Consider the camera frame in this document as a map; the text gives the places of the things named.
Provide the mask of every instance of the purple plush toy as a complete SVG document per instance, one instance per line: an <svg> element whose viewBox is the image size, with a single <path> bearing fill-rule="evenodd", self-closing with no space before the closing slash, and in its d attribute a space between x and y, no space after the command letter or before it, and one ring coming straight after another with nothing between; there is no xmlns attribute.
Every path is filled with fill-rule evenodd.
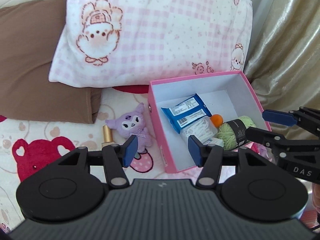
<svg viewBox="0 0 320 240"><path fill-rule="evenodd" d="M138 137L138 153L143 153L145 147L152 145L151 136L143 118L144 105L140 103L133 112L121 115L118 119L106 120L106 124L111 129L116 129L123 138L131 135Z"/></svg>

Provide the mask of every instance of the orange ball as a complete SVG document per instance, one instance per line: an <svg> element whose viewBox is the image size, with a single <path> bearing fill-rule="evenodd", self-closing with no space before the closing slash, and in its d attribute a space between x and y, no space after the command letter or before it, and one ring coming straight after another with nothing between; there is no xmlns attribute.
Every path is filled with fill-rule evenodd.
<svg viewBox="0 0 320 240"><path fill-rule="evenodd" d="M210 120L216 128L220 127L220 125L223 124L223 118L219 114L214 114L210 117Z"/></svg>

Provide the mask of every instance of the pillow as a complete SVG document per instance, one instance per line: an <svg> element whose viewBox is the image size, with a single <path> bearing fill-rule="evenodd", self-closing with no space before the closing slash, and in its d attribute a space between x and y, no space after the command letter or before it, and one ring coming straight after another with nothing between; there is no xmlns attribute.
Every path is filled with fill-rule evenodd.
<svg viewBox="0 0 320 240"><path fill-rule="evenodd" d="M0 115L29 121L95 121L101 89L48 81L65 17L66 0L0 9Z"/></svg>
<svg viewBox="0 0 320 240"><path fill-rule="evenodd" d="M74 87L243 70L250 0L67 0L49 80Z"/></svg>

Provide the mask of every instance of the curtain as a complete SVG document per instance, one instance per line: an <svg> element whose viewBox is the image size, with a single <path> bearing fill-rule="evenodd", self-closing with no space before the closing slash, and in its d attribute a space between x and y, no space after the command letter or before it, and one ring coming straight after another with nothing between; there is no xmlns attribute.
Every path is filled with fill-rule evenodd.
<svg viewBox="0 0 320 240"><path fill-rule="evenodd" d="M244 73L264 109L320 109L320 0L274 0ZM287 139L315 138L271 124Z"/></svg>

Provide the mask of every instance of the pink shoebox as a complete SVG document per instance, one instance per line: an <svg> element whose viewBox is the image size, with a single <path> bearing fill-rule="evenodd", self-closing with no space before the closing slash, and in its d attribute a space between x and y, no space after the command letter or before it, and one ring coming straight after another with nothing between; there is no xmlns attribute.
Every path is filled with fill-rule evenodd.
<svg viewBox="0 0 320 240"><path fill-rule="evenodd" d="M177 173L195 167L188 147L161 110L172 107L197 93L211 114L225 122L246 115L258 128L271 130L262 118L262 107L249 81L241 71L201 74L152 81L149 111L165 171Z"/></svg>

